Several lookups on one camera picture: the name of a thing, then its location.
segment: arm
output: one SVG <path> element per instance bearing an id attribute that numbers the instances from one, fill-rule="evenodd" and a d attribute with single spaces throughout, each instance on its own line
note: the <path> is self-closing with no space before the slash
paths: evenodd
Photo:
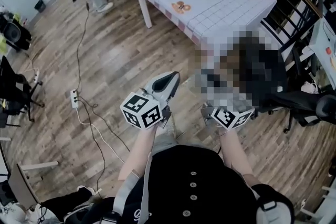
<path id="1" fill-rule="evenodd" d="M 234 168 L 242 174 L 244 180 L 250 187 L 261 184 L 260 181 L 253 175 L 252 167 L 250 166 L 246 153 L 240 144 L 237 132 L 233 129 L 227 133 L 222 131 L 219 135 L 225 165 L 229 168 Z"/>
<path id="2" fill-rule="evenodd" d="M 118 180 L 125 180 L 133 170 L 140 177 L 144 175 L 157 128 L 157 125 L 155 125 L 148 130 L 140 130 L 131 153 L 119 172 Z"/>

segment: wooden floor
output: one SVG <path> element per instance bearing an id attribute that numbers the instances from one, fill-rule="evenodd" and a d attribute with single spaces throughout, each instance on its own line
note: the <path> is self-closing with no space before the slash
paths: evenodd
<path id="1" fill-rule="evenodd" d="M 111 0 L 114 9 L 108 14 L 90 13 L 87 31 L 79 50 L 82 84 L 80 95 L 99 106 L 96 112 L 105 117 L 117 134 L 131 147 L 137 130 L 126 124 L 119 105 L 131 92 L 151 77 L 176 70 L 182 82 L 191 74 L 194 44 L 161 12 L 150 6 L 153 27 L 147 29 L 137 0 Z M 34 40 L 28 51 L 34 66 L 40 69 L 43 87 L 37 100 L 45 108 L 34 107 L 35 123 L 26 115 L 12 123 L 23 127 L 1 130 L 12 142 L 2 142 L 7 161 L 33 164 L 59 161 L 54 169 L 40 172 L 43 181 L 33 185 L 41 200 L 67 194 L 78 185 L 96 188 L 103 170 L 101 154 L 92 140 L 90 128 L 82 126 L 71 107 L 69 91 L 78 84 L 76 48 L 86 19 L 84 0 L 57 0 L 44 11 L 32 30 Z M 12 52 L 9 60 L 16 72 L 31 68 L 24 54 Z M 33 73 L 25 73 L 28 79 Z M 181 142 L 199 140 L 218 150 L 218 140 L 204 131 L 199 111 L 202 102 L 189 89 L 180 85 L 171 103 Z M 82 121 L 87 116 L 79 105 Z M 108 130 L 104 122 L 91 113 L 94 124 L 114 149 L 126 159 L 127 149 Z M 294 123 L 288 134 L 282 132 L 288 121 L 285 110 L 263 114 L 239 132 L 242 145 L 255 174 L 266 184 L 287 195 L 296 209 L 303 199 L 306 208 L 314 210 L 320 203 L 322 185 L 328 185 L 328 168 L 336 149 L 336 127 L 322 122 L 302 128 Z M 98 133 L 107 166 L 99 186 L 103 191 L 113 187 L 121 162 L 103 144 Z"/>

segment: trash can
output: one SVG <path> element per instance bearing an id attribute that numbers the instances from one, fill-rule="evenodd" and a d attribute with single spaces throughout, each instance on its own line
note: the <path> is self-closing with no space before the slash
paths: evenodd
<path id="1" fill-rule="evenodd" d="M 46 9 L 46 4 L 44 4 L 43 0 L 39 0 L 34 9 L 42 13 Z"/>

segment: black shirt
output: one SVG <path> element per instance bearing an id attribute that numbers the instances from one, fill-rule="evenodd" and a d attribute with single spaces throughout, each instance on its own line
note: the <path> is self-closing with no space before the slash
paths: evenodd
<path id="1" fill-rule="evenodd" d="M 257 201 L 242 177 L 211 150 L 178 145 L 153 156 L 149 175 L 149 219 L 146 223 L 256 223 Z M 254 189 L 274 200 L 290 201 L 267 185 Z M 137 223 L 143 178 L 127 198 L 119 223 Z M 82 224 L 112 211 L 114 198 L 93 206 Z"/>

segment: button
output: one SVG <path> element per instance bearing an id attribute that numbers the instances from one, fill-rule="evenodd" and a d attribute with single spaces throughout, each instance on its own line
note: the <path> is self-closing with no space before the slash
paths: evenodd
<path id="1" fill-rule="evenodd" d="M 183 211 L 183 216 L 184 217 L 189 217 L 190 215 L 191 215 L 190 211 L 188 211 L 188 210 Z"/>

